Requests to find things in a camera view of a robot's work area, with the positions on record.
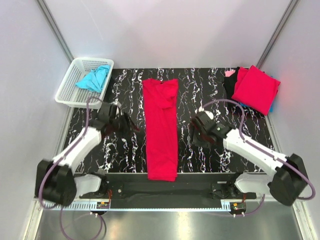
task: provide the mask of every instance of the red folded cloth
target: red folded cloth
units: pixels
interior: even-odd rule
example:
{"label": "red folded cloth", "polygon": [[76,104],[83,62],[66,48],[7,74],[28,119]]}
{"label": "red folded cloth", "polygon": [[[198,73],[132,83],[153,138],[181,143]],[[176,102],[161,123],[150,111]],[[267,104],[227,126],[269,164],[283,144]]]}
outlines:
{"label": "red folded cloth", "polygon": [[178,168],[178,80],[142,81],[149,180],[173,182]]}
{"label": "red folded cloth", "polygon": [[238,71],[232,99],[267,115],[277,95],[279,85],[278,80],[255,66],[251,66],[249,70],[241,67]]}

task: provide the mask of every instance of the red cloth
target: red cloth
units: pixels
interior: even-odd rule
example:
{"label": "red cloth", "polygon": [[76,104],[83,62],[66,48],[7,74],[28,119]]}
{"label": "red cloth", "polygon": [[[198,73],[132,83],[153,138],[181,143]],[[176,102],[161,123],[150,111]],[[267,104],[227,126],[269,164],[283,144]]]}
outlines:
{"label": "red cloth", "polygon": [[178,80],[142,81],[149,180],[174,182],[178,167]]}
{"label": "red cloth", "polygon": [[280,82],[255,66],[246,70],[246,74],[245,70],[242,67],[239,69],[232,99],[267,115],[277,95]]}

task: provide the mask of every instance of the white wall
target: white wall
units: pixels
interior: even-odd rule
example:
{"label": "white wall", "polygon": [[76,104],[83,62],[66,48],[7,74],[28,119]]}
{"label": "white wall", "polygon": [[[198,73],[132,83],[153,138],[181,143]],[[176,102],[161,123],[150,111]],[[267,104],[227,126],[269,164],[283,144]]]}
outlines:
{"label": "white wall", "polygon": [[300,155],[317,196],[307,203],[320,237],[320,1],[302,0],[262,70],[281,81],[270,113],[286,154]]}
{"label": "white wall", "polygon": [[256,64],[289,0],[46,0],[75,57],[116,68]]}
{"label": "white wall", "polygon": [[0,2],[1,239],[17,240],[67,108],[54,100],[69,63],[36,1]]}

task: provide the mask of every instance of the marble pattern tabletop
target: marble pattern tabletop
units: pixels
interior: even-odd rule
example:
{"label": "marble pattern tabletop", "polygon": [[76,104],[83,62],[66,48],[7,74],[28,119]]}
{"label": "marble pattern tabletop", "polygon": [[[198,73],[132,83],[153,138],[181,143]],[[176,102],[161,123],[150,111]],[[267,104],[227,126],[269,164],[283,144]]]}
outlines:
{"label": "marble pattern tabletop", "polygon": [[[147,172],[142,81],[148,78],[161,81],[178,79],[178,173],[259,172],[260,169],[253,163],[222,146],[201,148],[188,144],[188,124],[196,109],[213,99],[226,97],[223,87],[225,70],[230,68],[114,69],[104,101],[119,101],[122,110],[129,113],[140,132],[124,137],[115,134],[107,136],[86,156],[77,172],[97,172],[98,169],[109,173]],[[241,115],[235,107],[227,107],[226,103],[220,102],[206,110],[212,111],[217,121],[239,127]],[[85,119],[84,108],[73,110],[64,147],[80,133]],[[248,107],[245,108],[243,132],[273,149],[265,116]]]}

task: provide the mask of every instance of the metallic floor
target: metallic floor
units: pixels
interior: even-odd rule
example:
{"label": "metallic floor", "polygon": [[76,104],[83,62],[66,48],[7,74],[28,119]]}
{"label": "metallic floor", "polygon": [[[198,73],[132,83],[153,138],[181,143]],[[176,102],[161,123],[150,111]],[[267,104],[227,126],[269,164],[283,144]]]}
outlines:
{"label": "metallic floor", "polygon": [[[248,212],[258,206],[248,202]],[[59,230],[59,211],[45,210],[36,240],[65,240]],[[64,211],[63,225],[72,223],[83,211]],[[203,212],[107,212],[107,231],[100,240],[301,240],[292,207],[266,202],[249,217],[219,217]],[[93,216],[77,220],[65,231],[75,240],[89,240],[100,221]]]}

